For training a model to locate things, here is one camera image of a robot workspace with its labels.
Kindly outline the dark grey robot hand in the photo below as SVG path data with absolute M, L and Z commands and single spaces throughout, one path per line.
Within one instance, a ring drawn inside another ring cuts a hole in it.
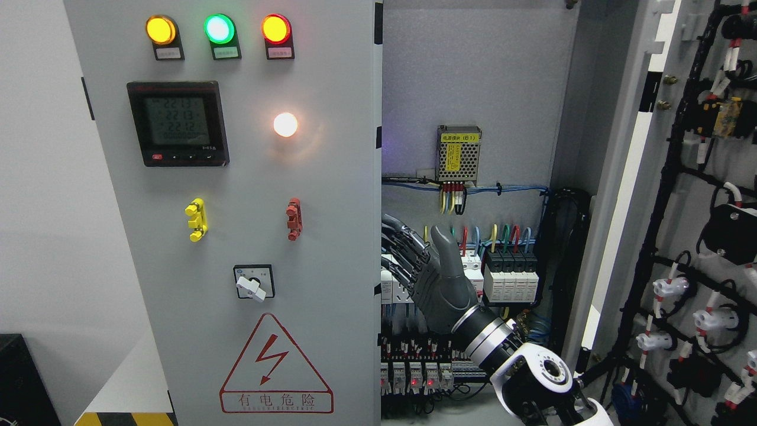
M 381 265 L 406 288 L 428 329 L 471 340 L 492 321 L 494 316 L 480 308 L 475 288 L 465 277 L 449 229 L 433 226 L 433 243 L 427 244 L 402 221 L 383 215 L 381 232 L 382 247 L 395 259 L 381 259 Z

